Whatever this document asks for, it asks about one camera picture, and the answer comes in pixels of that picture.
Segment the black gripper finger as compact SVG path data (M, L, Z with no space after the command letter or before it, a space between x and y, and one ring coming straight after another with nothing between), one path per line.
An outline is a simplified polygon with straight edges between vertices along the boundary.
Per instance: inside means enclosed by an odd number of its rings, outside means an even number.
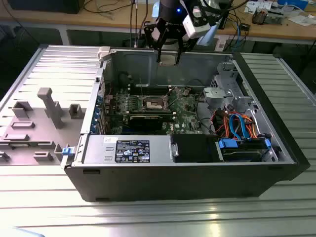
M198 38L183 40L182 37L177 39L178 42L178 50L177 50L177 58L175 64L177 65L180 61L181 54L184 52L191 51L196 45Z
M155 39L153 37L154 31L158 32L158 37ZM158 52L157 62L161 62L161 50L164 45L164 26L162 21L147 22L144 26L144 33L147 40L149 48L154 49Z

